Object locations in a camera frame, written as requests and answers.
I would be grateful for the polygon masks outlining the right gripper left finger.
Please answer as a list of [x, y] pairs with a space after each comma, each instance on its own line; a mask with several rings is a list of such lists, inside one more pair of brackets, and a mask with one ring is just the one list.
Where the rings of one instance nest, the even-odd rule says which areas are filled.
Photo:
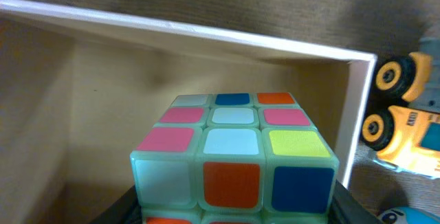
[[135, 186], [127, 190], [115, 203], [98, 215], [90, 224], [140, 224], [141, 207]]

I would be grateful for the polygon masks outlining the multicoloured puzzle cube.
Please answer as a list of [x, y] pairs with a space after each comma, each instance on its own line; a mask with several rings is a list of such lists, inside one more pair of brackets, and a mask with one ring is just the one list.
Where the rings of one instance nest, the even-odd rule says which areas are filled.
[[287, 92], [178, 96], [130, 160], [143, 223], [326, 223], [339, 167]]

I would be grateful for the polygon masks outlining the yellow grey toy truck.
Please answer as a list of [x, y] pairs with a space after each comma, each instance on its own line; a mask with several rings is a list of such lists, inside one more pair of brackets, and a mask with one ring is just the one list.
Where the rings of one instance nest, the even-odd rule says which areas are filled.
[[361, 141], [376, 164], [395, 172], [439, 178], [439, 24], [416, 52], [380, 63], [372, 79]]

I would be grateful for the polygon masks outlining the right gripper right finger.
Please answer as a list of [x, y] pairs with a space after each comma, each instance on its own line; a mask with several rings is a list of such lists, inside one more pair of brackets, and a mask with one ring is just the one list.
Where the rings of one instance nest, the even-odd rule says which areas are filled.
[[351, 193], [336, 181], [328, 213], [328, 224], [382, 224], [382, 222], [363, 208]]

